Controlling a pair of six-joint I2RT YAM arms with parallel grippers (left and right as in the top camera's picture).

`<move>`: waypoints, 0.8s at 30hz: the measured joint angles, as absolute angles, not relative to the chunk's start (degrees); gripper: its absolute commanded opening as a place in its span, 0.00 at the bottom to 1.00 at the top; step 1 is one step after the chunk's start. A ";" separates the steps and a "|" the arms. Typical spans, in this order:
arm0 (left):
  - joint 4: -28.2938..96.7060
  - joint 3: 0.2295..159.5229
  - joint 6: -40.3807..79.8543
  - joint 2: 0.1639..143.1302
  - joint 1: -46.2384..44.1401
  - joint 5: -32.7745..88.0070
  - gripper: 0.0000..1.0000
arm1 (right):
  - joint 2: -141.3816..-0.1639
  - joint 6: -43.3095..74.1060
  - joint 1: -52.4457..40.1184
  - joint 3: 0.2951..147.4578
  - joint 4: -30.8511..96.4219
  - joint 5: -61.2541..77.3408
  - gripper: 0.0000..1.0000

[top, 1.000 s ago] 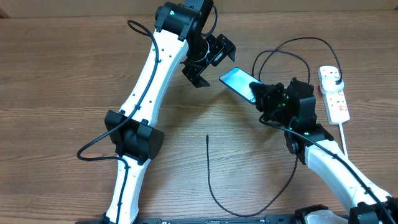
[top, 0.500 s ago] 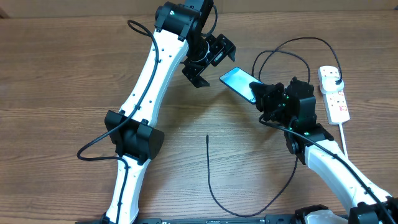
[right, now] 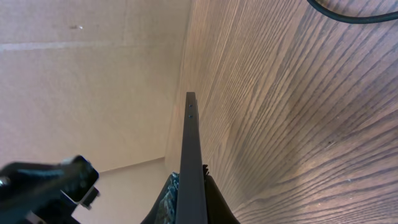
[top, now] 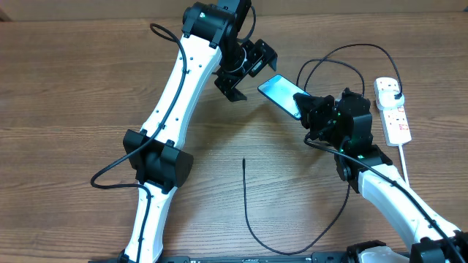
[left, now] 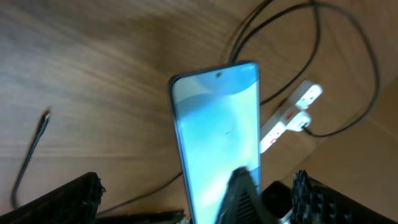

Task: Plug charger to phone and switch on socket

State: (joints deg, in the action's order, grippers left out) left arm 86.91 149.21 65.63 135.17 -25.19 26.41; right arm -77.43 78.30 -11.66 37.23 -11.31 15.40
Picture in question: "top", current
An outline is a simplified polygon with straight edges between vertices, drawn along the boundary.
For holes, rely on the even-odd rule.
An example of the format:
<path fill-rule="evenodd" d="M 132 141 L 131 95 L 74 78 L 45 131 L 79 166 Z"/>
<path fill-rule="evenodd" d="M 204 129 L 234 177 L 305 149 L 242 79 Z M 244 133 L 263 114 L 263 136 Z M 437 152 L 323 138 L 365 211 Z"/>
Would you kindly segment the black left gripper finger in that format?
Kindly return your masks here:
<path fill-rule="evenodd" d="M 269 65 L 273 71 L 276 71 L 278 58 L 276 51 L 262 39 L 257 40 L 255 46 L 257 50 L 261 52 L 261 58 L 255 71 L 260 72 L 266 65 Z"/>
<path fill-rule="evenodd" d="M 219 90 L 230 102 L 247 100 L 247 97 L 235 87 L 235 84 L 221 83 L 219 84 Z"/>

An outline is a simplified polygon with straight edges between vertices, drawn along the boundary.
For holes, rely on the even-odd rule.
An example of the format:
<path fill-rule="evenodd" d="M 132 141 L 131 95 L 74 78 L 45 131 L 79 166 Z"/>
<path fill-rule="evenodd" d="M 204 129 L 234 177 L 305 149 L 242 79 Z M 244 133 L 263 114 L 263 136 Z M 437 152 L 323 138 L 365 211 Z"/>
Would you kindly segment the black smartphone with lit screen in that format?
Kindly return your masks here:
<path fill-rule="evenodd" d="M 257 90 L 275 105 L 288 113 L 295 120 L 301 119 L 301 113 L 294 100 L 295 94 L 309 95 L 282 75 L 275 75 L 257 87 Z"/>

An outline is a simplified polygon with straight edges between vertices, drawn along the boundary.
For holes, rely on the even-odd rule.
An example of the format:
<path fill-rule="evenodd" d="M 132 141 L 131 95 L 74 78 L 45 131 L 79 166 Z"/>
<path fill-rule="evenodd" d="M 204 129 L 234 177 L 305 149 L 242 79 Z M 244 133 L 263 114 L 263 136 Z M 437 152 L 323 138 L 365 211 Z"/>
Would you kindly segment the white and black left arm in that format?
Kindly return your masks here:
<path fill-rule="evenodd" d="M 269 45 L 239 37 L 248 12 L 254 12 L 250 1 L 196 2 L 185 10 L 182 35 L 173 38 L 178 58 L 161 98 L 140 131 L 124 136 L 139 197 L 132 236 L 118 262 L 156 262 L 162 255 L 170 203 L 194 161 L 182 150 L 186 132 L 209 78 L 215 75 L 216 87 L 237 102 L 246 98 L 236 89 L 245 76 L 276 68 L 277 54 Z"/>

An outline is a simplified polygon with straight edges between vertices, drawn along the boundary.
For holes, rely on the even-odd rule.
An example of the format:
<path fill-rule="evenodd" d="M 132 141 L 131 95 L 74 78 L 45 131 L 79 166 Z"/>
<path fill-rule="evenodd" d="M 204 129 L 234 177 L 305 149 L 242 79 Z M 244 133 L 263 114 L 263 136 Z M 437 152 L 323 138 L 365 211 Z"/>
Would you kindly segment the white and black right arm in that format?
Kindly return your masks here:
<path fill-rule="evenodd" d="M 330 144 L 339 177 L 383 214 L 409 249 L 409 262 L 466 262 L 467 233 L 431 209 L 403 181 L 375 145 L 371 102 L 346 88 L 340 99 L 296 93 L 293 99 L 308 129 L 304 142 Z"/>

